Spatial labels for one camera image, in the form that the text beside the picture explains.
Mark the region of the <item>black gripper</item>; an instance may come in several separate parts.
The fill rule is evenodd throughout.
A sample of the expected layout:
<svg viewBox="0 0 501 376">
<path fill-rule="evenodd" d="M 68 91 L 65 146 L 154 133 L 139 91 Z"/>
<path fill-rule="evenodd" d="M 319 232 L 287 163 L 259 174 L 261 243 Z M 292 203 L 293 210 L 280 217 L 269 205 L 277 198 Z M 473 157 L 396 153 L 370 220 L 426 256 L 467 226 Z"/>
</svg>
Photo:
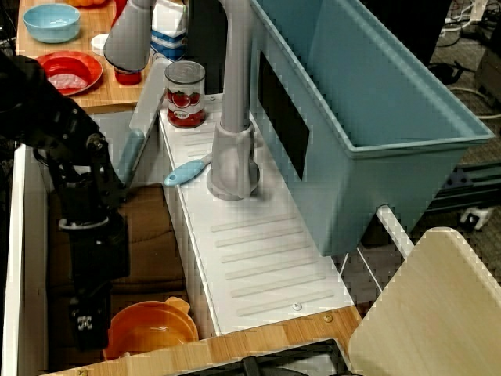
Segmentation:
<svg viewBox="0 0 501 376">
<path fill-rule="evenodd" d="M 71 279 L 78 296 L 69 305 L 75 344 L 81 351 L 105 349 L 109 342 L 110 295 L 98 297 L 98 331 L 93 324 L 93 304 L 79 298 L 91 298 L 111 281 L 130 275 L 127 220 L 121 215 L 108 215 L 101 222 L 83 224 L 61 219 L 59 228 L 69 236 Z"/>
</svg>

